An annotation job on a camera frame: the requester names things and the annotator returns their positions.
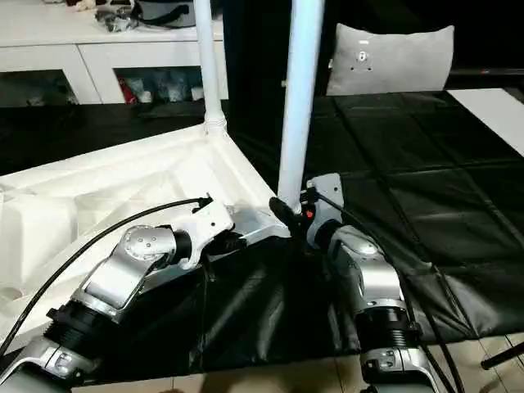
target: black tripod leg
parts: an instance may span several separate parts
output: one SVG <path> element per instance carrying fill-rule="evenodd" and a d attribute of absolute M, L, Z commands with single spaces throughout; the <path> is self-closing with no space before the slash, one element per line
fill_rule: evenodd
<path fill-rule="evenodd" d="M 521 342 L 518 346 L 514 346 L 513 348 L 505 350 L 504 352 L 495 355 L 492 358 L 484 360 L 481 362 L 481 367 L 485 370 L 489 370 L 492 367 L 498 366 L 499 364 L 516 358 L 522 354 L 524 354 L 524 342 Z"/>

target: gray pillow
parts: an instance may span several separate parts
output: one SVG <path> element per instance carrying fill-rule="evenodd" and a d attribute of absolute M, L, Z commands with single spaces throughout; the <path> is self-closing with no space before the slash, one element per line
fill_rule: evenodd
<path fill-rule="evenodd" d="M 453 59 L 454 27 L 373 34 L 337 26 L 328 96 L 442 90 Z"/>

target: white shelf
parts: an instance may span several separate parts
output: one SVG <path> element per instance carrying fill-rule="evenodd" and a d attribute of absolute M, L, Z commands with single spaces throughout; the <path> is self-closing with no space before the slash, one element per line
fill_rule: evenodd
<path fill-rule="evenodd" d="M 94 10 L 77 12 L 42 0 L 0 0 L 0 47 L 81 43 L 139 43 L 197 41 L 197 29 L 153 29 L 140 26 L 110 33 L 99 25 Z M 223 24 L 214 24 L 215 41 L 224 40 Z"/>

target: black cable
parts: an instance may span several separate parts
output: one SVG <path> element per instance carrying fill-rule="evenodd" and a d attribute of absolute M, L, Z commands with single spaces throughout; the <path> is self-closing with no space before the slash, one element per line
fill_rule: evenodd
<path fill-rule="evenodd" d="M 319 192 L 316 192 L 315 195 L 317 196 L 318 199 L 328 203 L 330 206 L 334 207 L 335 209 L 339 210 L 341 213 L 346 215 L 352 221 L 351 224 L 356 224 L 354 226 L 357 229 L 361 230 L 364 234 L 372 237 L 375 242 L 378 242 L 378 237 L 376 235 L 374 235 L 373 230 L 367 228 L 367 226 L 365 224 L 363 224 L 362 221 L 360 219 L 358 219 L 353 213 L 351 213 L 350 211 L 344 209 L 344 207 L 338 205 L 336 202 L 332 201 L 327 196 L 324 196 L 324 195 L 322 195 Z M 430 311 L 427 309 L 426 305 L 423 304 L 422 301 L 419 301 L 418 303 L 420 304 L 420 307 L 421 307 L 424 315 L 426 316 L 426 319 L 429 322 L 432 331 L 435 334 L 435 339 L 436 339 L 439 347 L 442 349 L 442 353 L 444 354 L 446 363 L 448 364 L 448 368 L 451 371 L 451 376 L 453 377 L 455 386 L 457 388 L 457 392 L 458 393 L 465 393 L 464 385 L 463 385 L 462 379 L 460 377 L 459 370 L 457 369 L 457 364 L 454 362 L 453 357 L 451 356 L 451 353 L 449 352 L 449 349 L 448 349 L 447 345 L 445 344 L 444 338 L 440 334 L 440 329 L 438 328 L 438 326 L 436 324 L 436 321 L 433 318 L 433 315 L 431 315 Z M 409 304 L 408 301 L 406 301 L 406 307 L 408 309 L 409 317 L 413 321 L 416 321 L 415 314 L 413 312 L 413 307 Z M 435 369 L 435 371 L 438 374 L 439 378 L 442 380 L 442 383 L 444 384 L 445 388 L 448 390 L 449 393 L 455 393 L 455 390 L 453 390 L 453 388 L 451 386 L 451 383 L 449 382 L 448 378 L 442 372 L 442 369 L 440 368 L 440 366 L 438 368 L 435 367 L 435 364 L 438 366 L 438 363 L 436 362 L 436 360 L 433 357 L 433 355 L 431 354 L 431 352 L 428 350 L 427 353 L 426 353 L 426 356 L 428 357 L 431 365 L 433 365 L 433 368 Z"/>
<path fill-rule="evenodd" d="M 45 291 L 55 282 L 55 280 L 62 274 L 64 271 L 69 268 L 75 260 L 77 260 L 89 247 L 91 247 L 93 244 L 98 242 L 103 237 L 107 236 L 109 233 L 115 231 L 116 229 L 131 223 L 135 219 L 139 219 L 145 215 L 150 215 L 152 213 L 156 213 L 160 210 L 169 209 L 171 207 L 175 206 L 182 206 L 182 205 L 188 205 L 190 203 L 199 203 L 199 204 L 205 204 L 206 202 L 209 202 L 210 198 L 192 198 L 192 199 L 186 199 L 183 201 L 176 201 L 176 202 L 170 202 L 166 203 L 164 205 L 159 205 L 152 207 L 151 209 L 147 209 L 144 211 L 141 211 L 140 213 L 137 213 L 135 215 L 132 215 L 128 217 L 127 219 L 123 219 L 122 221 L 111 225 L 109 228 L 104 229 L 102 232 L 100 232 L 98 235 L 96 235 L 93 239 L 91 239 L 89 242 L 85 243 L 82 247 L 80 247 L 41 287 L 38 289 L 38 291 L 34 294 L 31 301 L 27 304 L 24 311 L 22 311 L 22 314 L 20 314 L 20 317 L 16 320 L 15 324 L 9 331 L 9 334 L 7 334 L 6 339 L 2 343 L 2 346 L 0 346 L 0 357 L 2 357 L 6 351 L 9 345 L 14 340 L 16 334 L 20 330 L 22 324 L 29 316 L 29 313 L 33 309 L 33 307 L 37 304 L 37 302 L 40 300 L 40 298 L 43 296 Z"/>
<path fill-rule="evenodd" d="M 421 344 L 420 347 L 422 348 L 422 350 L 426 354 L 426 357 L 429 360 L 429 363 L 431 363 L 431 366 L 435 369 L 436 375 L 438 375 L 439 379 L 442 381 L 442 385 L 444 385 L 445 389 L 449 393 L 454 393 L 455 389 L 453 388 L 453 386 L 449 382 L 449 379 L 447 378 L 447 376 L 442 371 L 442 368 L 440 368 L 439 363 L 436 361 L 435 357 L 433 356 L 433 354 L 431 353 L 431 351 L 429 350 L 427 345 L 426 344 Z"/>
<path fill-rule="evenodd" d="M 403 276 L 400 276 L 400 287 L 402 288 L 402 292 L 404 293 L 404 303 L 406 304 L 406 311 L 408 312 L 409 320 L 416 321 L 417 318 L 415 317 L 415 311 L 413 309 L 413 305 L 411 304 L 411 301 L 407 298 L 406 294 L 406 280 Z M 449 382 L 449 379 L 444 374 L 444 371 L 442 371 L 442 368 L 440 367 L 439 363 L 436 361 L 435 356 L 431 353 L 429 350 L 429 347 L 424 344 L 420 343 L 420 346 L 424 353 L 426 354 L 427 359 L 429 360 L 429 363 L 431 363 L 431 366 L 436 372 L 436 375 L 439 377 L 439 379 L 442 381 L 442 385 L 444 385 L 445 389 L 448 391 L 448 393 L 455 393 L 455 389 L 451 385 L 451 382 Z"/>

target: white cabinet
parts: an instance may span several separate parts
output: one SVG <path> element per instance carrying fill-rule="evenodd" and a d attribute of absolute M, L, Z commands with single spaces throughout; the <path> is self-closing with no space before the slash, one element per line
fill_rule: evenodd
<path fill-rule="evenodd" d="M 81 104 L 101 99 L 76 45 L 0 47 L 0 73 L 61 70 Z"/>
<path fill-rule="evenodd" d="M 79 45 L 94 85 L 104 104 L 122 103 L 124 96 L 115 76 L 118 69 L 177 68 L 200 65 L 198 42 L 95 43 Z M 215 41 L 220 96 L 228 97 L 224 42 Z"/>
<path fill-rule="evenodd" d="M 65 4 L 44 4 L 42 0 L 0 0 L 0 13 L 10 16 L 0 29 L 0 74 L 61 70 L 80 104 L 124 102 L 119 70 L 194 67 L 192 71 L 199 71 L 194 27 L 140 26 L 109 33 L 95 21 L 94 10 L 75 12 Z M 214 22 L 213 33 L 220 96 L 227 98 L 221 20 Z"/>

